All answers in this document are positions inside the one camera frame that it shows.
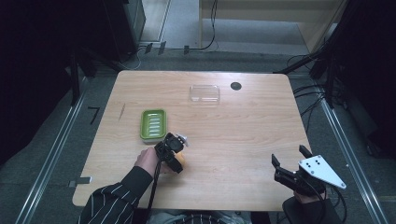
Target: gray floor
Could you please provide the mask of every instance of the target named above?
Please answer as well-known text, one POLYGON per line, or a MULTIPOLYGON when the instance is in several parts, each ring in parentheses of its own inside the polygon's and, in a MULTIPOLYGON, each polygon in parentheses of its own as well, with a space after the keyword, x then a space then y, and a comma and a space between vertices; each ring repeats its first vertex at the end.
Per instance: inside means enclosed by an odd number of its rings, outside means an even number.
MULTIPOLYGON (((172 21, 171 15, 169 15, 167 22, 169 21, 172 21)), ((172 48, 180 48, 184 45, 190 45, 192 48, 194 44, 196 45, 196 40, 194 40, 196 35, 194 35, 194 32, 191 32, 191 28, 183 27, 180 24, 181 30, 178 30, 176 27, 170 28, 169 26, 167 24, 167 29, 165 29, 163 34, 163 40, 167 41, 167 47, 172 46, 172 42, 175 44, 172 48), (179 41, 171 37, 171 33, 179 34, 177 36, 177 38, 180 38, 179 41)), ((290 41, 297 41, 296 43, 298 43, 301 40, 299 38, 291 38, 290 41)), ((184 55, 182 50, 167 49, 161 55, 158 49, 153 49, 147 54, 141 51, 139 58, 134 57, 124 63, 124 65, 130 68, 137 67, 139 70, 266 73, 282 69, 287 65, 289 58, 297 54, 306 53, 306 49, 304 51, 303 49, 299 49, 299 47, 296 49, 284 49, 285 46, 282 44, 277 48, 269 48, 268 51, 241 52, 243 49, 248 49, 248 47, 245 48, 243 44, 238 44, 236 46, 241 46, 240 49, 221 49, 222 42, 221 40, 218 41, 219 48, 217 51, 191 51, 187 55, 184 55)), ((271 41, 264 43, 264 46, 267 45, 268 47, 270 44, 271 41)), ((98 69, 98 75, 95 78, 89 79, 81 109, 65 141, 62 153, 50 176, 49 183, 42 194, 41 200, 36 205, 31 223, 75 223, 78 218, 81 207, 75 207, 72 204, 72 196, 75 189, 67 187, 67 184, 70 180, 75 180, 81 174, 106 107, 108 96, 117 78, 115 72, 100 64, 98 64, 98 69), (100 107, 98 117, 93 124, 90 123, 94 111, 90 110, 88 108, 89 106, 100 107)), ((302 67, 297 73, 290 74, 290 83, 294 89, 312 84, 312 80, 307 76, 307 71, 308 69, 306 67, 302 67)), ((297 98, 296 102, 300 111, 304 111, 315 100, 315 95, 309 95, 297 98)), ((17 220, 23 204, 27 199, 29 190, 35 183, 35 179, 39 175, 57 133, 61 129, 64 119, 70 110, 70 101, 71 93, 69 92, 45 123, 43 123, 31 144, 1 167, 0 223, 14 223, 17 220)), ((386 213, 389 223, 396 223, 396 215, 394 214, 394 211, 396 211, 396 197, 394 196, 396 180, 390 175, 396 170, 395 160, 379 160, 369 156, 365 150, 364 139, 360 135, 359 130, 357 130, 347 110, 339 105, 334 110, 342 123, 343 130, 348 136, 350 144, 353 146, 354 153, 359 159, 362 170, 365 172, 369 183, 371 183, 380 201, 381 207, 386 213)), ((307 122, 308 116, 305 115, 303 116, 305 127, 307 126, 307 122)), ((356 182, 356 178, 351 173, 350 167, 346 162, 322 107, 318 106, 315 108, 309 123, 307 135, 314 154, 323 155, 348 185, 347 189, 342 191, 346 198, 348 211, 346 223, 374 223, 371 221, 372 217, 361 196, 359 183, 356 182)), ((342 216, 342 207, 338 206, 337 210, 339 215, 342 216)), ((271 219, 275 223, 276 214, 271 214, 271 219)))

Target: green tray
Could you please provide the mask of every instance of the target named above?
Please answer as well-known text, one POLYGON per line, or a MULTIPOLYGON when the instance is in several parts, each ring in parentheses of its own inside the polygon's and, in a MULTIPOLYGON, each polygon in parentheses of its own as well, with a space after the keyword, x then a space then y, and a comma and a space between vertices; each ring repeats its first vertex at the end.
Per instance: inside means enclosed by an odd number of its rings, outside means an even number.
POLYGON ((157 143, 166 135, 166 112, 163 109, 150 109, 142 113, 140 137, 145 143, 157 143))

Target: person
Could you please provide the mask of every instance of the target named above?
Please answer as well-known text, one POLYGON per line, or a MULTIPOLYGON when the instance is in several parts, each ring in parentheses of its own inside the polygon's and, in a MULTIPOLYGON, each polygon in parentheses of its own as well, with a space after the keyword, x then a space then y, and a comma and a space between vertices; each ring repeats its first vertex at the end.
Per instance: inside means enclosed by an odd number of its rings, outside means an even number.
MULTIPOLYGON (((97 189, 90 196, 90 199, 87 201, 87 204, 78 218, 78 224, 135 223, 136 219, 134 218, 134 212, 136 212, 139 199, 153 181, 158 161, 159 159, 153 147, 142 150, 134 163, 134 167, 120 183, 97 189)), ((167 172, 173 171, 163 164, 161 173, 167 172)), ((318 197, 306 197, 294 192, 294 198, 303 205, 304 216, 307 217, 308 222, 315 223, 318 217, 318 207, 320 207, 318 197)), ((326 204, 326 209, 333 210, 331 204, 326 204)), ((238 216, 233 216, 236 218, 235 222, 233 222, 233 217, 229 217, 230 213, 218 215, 222 217, 222 223, 239 223, 238 218, 242 218, 240 223, 251 223, 250 220, 244 220, 246 217, 241 216, 239 213, 236 214, 238 216)), ((167 220, 166 223, 175 223, 176 220, 186 216, 169 212, 165 213, 165 216, 161 213, 156 213, 153 217, 156 217, 157 221, 155 221, 155 218, 151 218, 150 223, 163 224, 165 223, 165 219, 167 220)), ((337 220, 339 220, 339 218, 335 211, 330 211, 326 213, 321 223, 338 223, 337 220)))

